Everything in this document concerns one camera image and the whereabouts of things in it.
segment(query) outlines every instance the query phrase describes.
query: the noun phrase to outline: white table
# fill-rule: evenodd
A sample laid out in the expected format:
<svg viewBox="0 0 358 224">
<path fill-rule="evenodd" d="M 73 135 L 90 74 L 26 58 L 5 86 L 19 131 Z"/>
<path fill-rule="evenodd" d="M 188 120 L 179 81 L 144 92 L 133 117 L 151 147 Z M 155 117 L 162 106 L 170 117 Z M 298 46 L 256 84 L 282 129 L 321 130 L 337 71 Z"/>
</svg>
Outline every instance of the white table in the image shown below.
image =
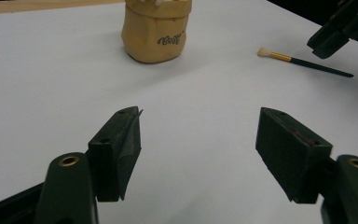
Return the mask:
<svg viewBox="0 0 358 224">
<path fill-rule="evenodd" d="M 289 203 L 255 150 L 261 106 L 358 156 L 358 43 L 320 60 L 319 26 L 267 1 L 197 0 L 183 54 L 141 64 L 120 38 L 124 4 L 0 14 L 0 201 L 44 181 L 119 109 L 138 105 L 143 150 L 126 200 L 101 223 L 322 223 Z M 260 47 L 354 73 L 273 59 Z"/>
</svg>

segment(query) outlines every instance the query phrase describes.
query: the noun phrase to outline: brush ferrule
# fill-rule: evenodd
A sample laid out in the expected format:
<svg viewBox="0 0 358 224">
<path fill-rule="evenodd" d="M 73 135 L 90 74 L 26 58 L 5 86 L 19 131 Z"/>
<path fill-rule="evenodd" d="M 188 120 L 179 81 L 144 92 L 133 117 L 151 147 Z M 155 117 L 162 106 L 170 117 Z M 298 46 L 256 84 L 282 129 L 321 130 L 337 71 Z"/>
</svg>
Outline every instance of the brush ferrule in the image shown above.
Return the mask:
<svg viewBox="0 0 358 224">
<path fill-rule="evenodd" d="M 292 57 L 289 57 L 287 55 L 283 55 L 283 54 L 280 54 L 280 53 L 275 53 L 275 52 L 271 52 L 269 57 L 279 59 L 279 60 L 289 62 L 289 63 L 292 60 Z"/>
</svg>

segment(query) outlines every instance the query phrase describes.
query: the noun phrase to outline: wooden edge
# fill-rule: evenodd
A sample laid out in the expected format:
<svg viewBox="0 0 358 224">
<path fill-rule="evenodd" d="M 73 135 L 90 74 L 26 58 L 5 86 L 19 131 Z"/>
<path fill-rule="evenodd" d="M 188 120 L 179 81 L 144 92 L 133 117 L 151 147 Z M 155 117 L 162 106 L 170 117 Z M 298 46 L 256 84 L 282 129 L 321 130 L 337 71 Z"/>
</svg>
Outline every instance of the wooden edge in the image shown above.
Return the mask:
<svg viewBox="0 0 358 224">
<path fill-rule="evenodd" d="M 53 9 L 63 7 L 84 7 L 123 3 L 124 0 L 16 0 L 0 1 L 0 13 Z"/>
</svg>

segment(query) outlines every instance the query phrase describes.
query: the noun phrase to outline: makeup brush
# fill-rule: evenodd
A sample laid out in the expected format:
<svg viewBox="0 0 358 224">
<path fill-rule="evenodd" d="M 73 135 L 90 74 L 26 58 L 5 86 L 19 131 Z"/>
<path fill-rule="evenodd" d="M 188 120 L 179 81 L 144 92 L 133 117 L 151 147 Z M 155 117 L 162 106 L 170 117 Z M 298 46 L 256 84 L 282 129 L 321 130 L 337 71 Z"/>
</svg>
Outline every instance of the makeup brush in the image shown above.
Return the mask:
<svg viewBox="0 0 358 224">
<path fill-rule="evenodd" d="M 293 57 L 283 55 L 283 54 L 280 54 L 280 53 L 271 52 L 270 50 L 265 49 L 265 48 L 261 48 L 257 52 L 257 55 L 259 57 L 270 57 L 270 58 L 279 59 L 279 60 L 282 60 L 282 61 L 285 61 L 285 62 L 288 62 L 288 63 L 295 63 L 295 64 L 298 64 L 298 65 L 301 65 L 301 66 L 304 66 L 304 67 L 309 67 L 309 68 L 321 70 L 321 71 L 324 71 L 324 72 L 333 73 L 333 74 L 340 75 L 340 76 L 343 76 L 343 77 L 353 77 L 353 75 L 349 74 L 349 73 L 341 72 L 341 71 L 338 71 L 338 70 L 333 69 L 333 68 L 324 67 L 324 66 L 321 66 L 321 65 L 316 64 L 316 63 L 310 63 L 310 62 L 307 62 L 307 61 L 304 61 L 304 60 L 301 60 L 301 59 L 297 59 L 297 58 L 293 58 Z"/>
</svg>

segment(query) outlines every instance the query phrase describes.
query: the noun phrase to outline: brush handle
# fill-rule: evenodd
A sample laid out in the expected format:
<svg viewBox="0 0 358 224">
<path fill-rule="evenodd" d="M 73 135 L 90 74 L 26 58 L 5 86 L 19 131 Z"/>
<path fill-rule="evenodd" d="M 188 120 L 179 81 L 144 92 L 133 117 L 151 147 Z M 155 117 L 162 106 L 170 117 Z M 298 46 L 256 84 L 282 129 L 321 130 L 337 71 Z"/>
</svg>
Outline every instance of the brush handle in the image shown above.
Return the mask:
<svg viewBox="0 0 358 224">
<path fill-rule="evenodd" d="M 346 72 L 341 72 L 341 71 L 338 71 L 338 70 L 333 69 L 333 68 L 324 67 L 324 66 L 321 66 L 321 65 L 316 64 L 316 63 L 310 63 L 310 62 L 307 62 L 307 61 L 304 61 L 304 60 L 301 60 L 301 59 L 297 59 L 297 58 L 292 58 L 292 60 L 290 60 L 289 63 L 295 63 L 295 64 L 298 64 L 298 65 L 301 65 L 301 66 L 321 70 L 321 71 L 328 72 L 328 73 L 333 73 L 333 74 L 340 75 L 340 76 L 343 76 L 343 77 L 353 77 L 352 74 L 349 74 L 349 73 L 346 73 Z"/>
</svg>

